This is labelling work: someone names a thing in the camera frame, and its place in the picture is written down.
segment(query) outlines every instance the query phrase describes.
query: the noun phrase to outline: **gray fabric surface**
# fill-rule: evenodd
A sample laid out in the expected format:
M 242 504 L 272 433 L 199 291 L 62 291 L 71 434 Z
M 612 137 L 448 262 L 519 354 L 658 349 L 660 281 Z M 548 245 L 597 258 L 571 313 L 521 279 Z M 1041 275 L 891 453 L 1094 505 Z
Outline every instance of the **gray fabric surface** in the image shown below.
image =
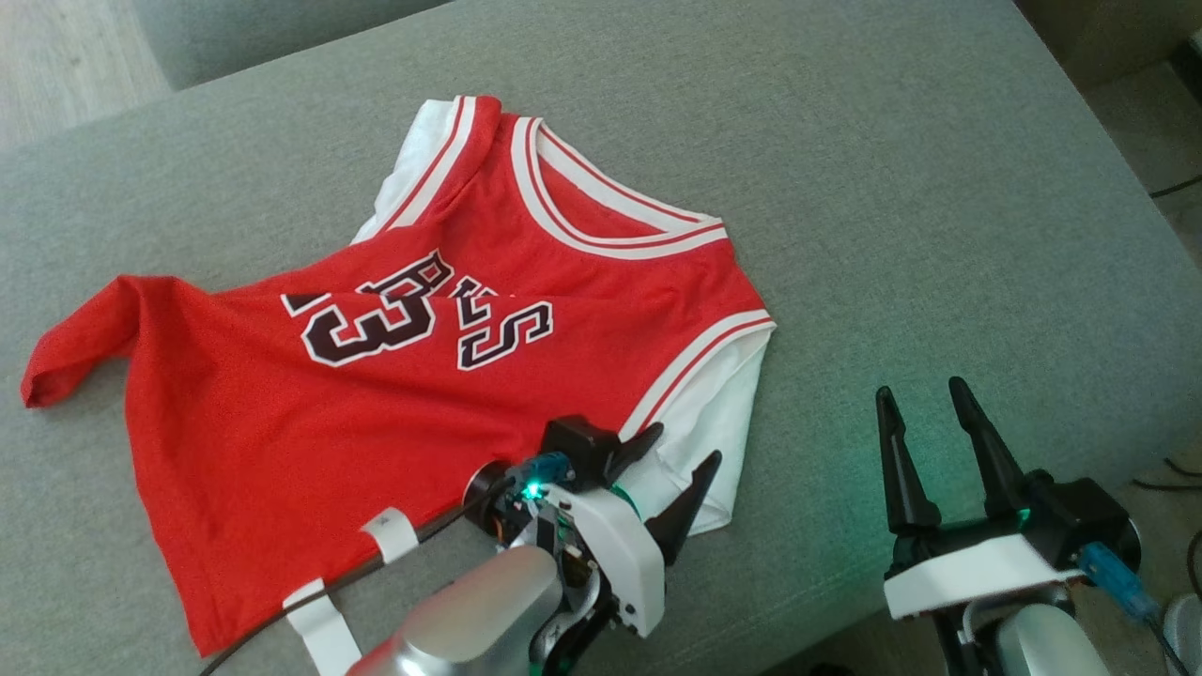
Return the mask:
M 133 0 L 175 89 L 279 59 L 446 0 Z
M 733 524 L 647 641 L 579 674 L 755 674 L 880 607 L 873 392 L 980 510 L 946 379 L 1024 467 L 1109 485 L 1200 427 L 1202 275 L 1006 2 L 460 0 L 0 160 L 0 646 L 13 674 L 189 675 L 135 494 L 124 367 L 20 409 L 38 336 L 121 272 L 224 289 L 317 260 L 427 97 L 493 93 L 621 182 L 726 217 L 780 324 Z M 490 552 L 457 527 L 341 595 L 364 647 Z M 269 630 L 227 674 L 308 674 Z

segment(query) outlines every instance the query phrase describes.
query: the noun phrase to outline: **black cable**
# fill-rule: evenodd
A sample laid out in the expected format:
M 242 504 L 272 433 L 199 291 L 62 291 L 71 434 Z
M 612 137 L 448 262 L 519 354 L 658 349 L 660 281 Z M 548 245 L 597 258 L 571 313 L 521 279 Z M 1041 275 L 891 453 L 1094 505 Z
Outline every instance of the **black cable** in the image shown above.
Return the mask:
M 1135 479 L 1131 482 L 1146 491 L 1160 491 L 1161 493 L 1189 493 L 1192 491 L 1202 491 L 1202 486 L 1176 486 L 1172 484 L 1148 484 L 1146 481 L 1139 481 L 1138 479 Z
M 1165 638 L 1165 628 L 1160 625 L 1160 622 L 1148 618 L 1148 629 L 1152 629 L 1153 635 L 1156 636 L 1156 642 L 1160 644 L 1160 648 L 1165 651 L 1165 657 L 1168 662 L 1173 664 L 1173 669 L 1180 672 L 1182 676 L 1191 676 L 1190 670 L 1185 669 L 1185 663 L 1182 662 L 1180 656 L 1173 650 L 1173 646 L 1168 644 L 1168 639 Z
M 490 491 L 481 493 L 475 499 L 459 505 L 458 508 L 444 514 L 442 516 L 439 516 L 434 521 L 418 528 L 417 542 L 418 544 L 426 542 L 430 538 L 438 535 L 439 533 L 445 530 L 447 526 L 451 526 L 452 523 L 458 521 L 459 517 L 462 517 L 464 514 L 468 514 L 469 511 L 478 508 L 489 498 L 495 498 L 499 494 L 499 491 L 504 491 L 512 484 L 513 479 L 506 479 L 505 481 L 501 481 L 496 486 L 494 486 Z M 213 658 L 213 662 L 209 662 L 204 666 L 204 670 L 201 671 L 200 676 L 212 676 L 213 672 L 216 671 L 219 666 L 221 666 L 222 664 L 225 664 L 227 659 L 233 657 L 233 653 L 238 652 L 238 650 L 249 644 L 251 639 L 262 634 L 263 630 L 266 630 L 268 627 L 287 617 L 290 612 L 299 607 L 304 607 L 317 599 L 328 597 L 333 592 L 337 592 L 339 589 L 345 589 L 346 587 L 350 587 L 355 582 L 358 582 L 359 580 L 367 577 L 368 575 L 371 575 L 373 573 L 380 570 L 381 568 L 383 568 L 383 557 L 381 555 L 376 555 L 365 563 L 361 564 L 359 567 L 351 569 L 346 575 L 343 575 L 338 580 L 334 580 L 326 588 L 314 592 L 313 594 L 309 594 L 308 597 L 281 609 L 275 615 L 268 617 L 258 627 L 255 627 L 249 633 L 246 633 L 246 635 L 234 641 L 233 645 L 218 653 L 218 656 Z
M 1184 469 L 1182 468 L 1182 466 L 1173 462 L 1173 458 L 1165 458 L 1165 464 L 1168 466 L 1168 469 L 1172 469 L 1173 472 L 1180 474 L 1182 476 L 1189 476 L 1190 479 L 1202 479 L 1202 472 L 1190 472 L 1188 469 Z
M 1170 185 L 1168 188 L 1166 188 L 1164 190 L 1156 190 L 1155 192 L 1148 192 L 1148 196 L 1152 197 L 1153 200 L 1155 200 L 1156 197 L 1164 197 L 1165 195 L 1172 195 L 1173 192 L 1177 192 L 1178 190 L 1185 190 L 1186 188 L 1189 188 L 1190 185 L 1194 185 L 1195 183 L 1202 183 L 1202 174 L 1195 176 L 1194 178 L 1191 178 L 1189 180 L 1183 180 L 1183 182 L 1178 183 L 1177 185 Z
M 1185 573 L 1190 576 L 1190 587 L 1194 587 L 1194 595 L 1202 603 L 1202 582 L 1198 582 L 1198 548 L 1202 546 L 1202 530 L 1194 534 L 1189 546 L 1185 547 Z

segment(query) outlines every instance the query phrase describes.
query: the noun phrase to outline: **red fabric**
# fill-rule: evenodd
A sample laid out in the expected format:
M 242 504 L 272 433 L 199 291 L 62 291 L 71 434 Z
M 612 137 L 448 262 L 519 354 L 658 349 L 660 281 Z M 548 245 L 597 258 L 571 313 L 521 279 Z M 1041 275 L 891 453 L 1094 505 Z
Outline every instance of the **red fabric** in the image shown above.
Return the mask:
M 698 333 L 763 307 L 726 239 L 627 261 L 552 238 L 514 188 L 513 124 L 495 100 L 481 100 L 469 146 L 413 226 L 220 293 L 119 277 L 35 349 L 22 383 L 29 407 L 64 399 L 106 358 L 130 357 L 137 486 L 202 654 L 263 622 L 302 585 L 373 556 L 359 528 L 385 508 L 429 522 L 486 462 L 532 455 L 552 417 L 621 427 Z M 587 225 L 605 232 L 605 209 L 567 182 L 549 190 L 559 203 L 579 202 L 570 213 L 590 214 Z M 412 285 L 362 290 L 435 250 L 453 274 L 424 302 L 397 300 Z M 468 330 L 451 297 L 464 275 L 496 293 L 476 303 L 489 308 L 488 322 Z M 310 300 L 299 295 L 325 293 L 296 316 L 282 297 L 298 307 Z M 458 368 L 465 333 L 490 326 L 492 345 L 505 316 L 540 302 L 551 333 Z M 302 338 L 333 307 L 351 324 L 334 331 L 337 348 L 361 336 L 355 318 L 377 312 L 401 326 L 423 304 L 428 336 L 337 367 L 315 361 Z

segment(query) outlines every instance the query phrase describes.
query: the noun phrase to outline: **red basketball jersey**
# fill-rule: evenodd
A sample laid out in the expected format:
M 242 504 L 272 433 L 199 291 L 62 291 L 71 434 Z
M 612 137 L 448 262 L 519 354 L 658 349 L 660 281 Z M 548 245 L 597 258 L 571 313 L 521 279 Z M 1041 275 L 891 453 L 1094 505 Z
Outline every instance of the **red basketball jersey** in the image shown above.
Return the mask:
M 118 277 L 41 339 L 22 393 L 54 404 L 130 357 L 138 491 L 208 654 L 375 555 L 383 509 L 429 522 L 553 417 L 666 423 L 623 479 L 644 515 L 721 449 L 695 530 L 722 526 L 773 327 L 719 219 L 458 97 L 422 107 L 351 247 L 220 293 Z

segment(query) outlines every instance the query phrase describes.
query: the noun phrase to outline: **white sleeve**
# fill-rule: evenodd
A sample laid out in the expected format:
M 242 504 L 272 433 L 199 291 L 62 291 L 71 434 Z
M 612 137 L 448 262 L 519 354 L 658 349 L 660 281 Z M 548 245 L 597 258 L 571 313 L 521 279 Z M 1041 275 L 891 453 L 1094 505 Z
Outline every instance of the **white sleeve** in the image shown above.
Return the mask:
M 762 310 L 716 324 L 677 357 L 636 407 L 619 434 L 623 439 L 644 427 L 649 415 L 664 423 L 655 447 L 619 480 L 644 521 L 664 511 L 689 486 L 692 470 L 719 450 L 722 463 L 690 534 L 730 523 L 760 366 L 773 328 Z
M 375 200 L 375 213 L 359 227 L 352 244 L 392 229 L 412 225 L 426 210 L 471 135 L 475 96 L 427 101 L 413 118 Z

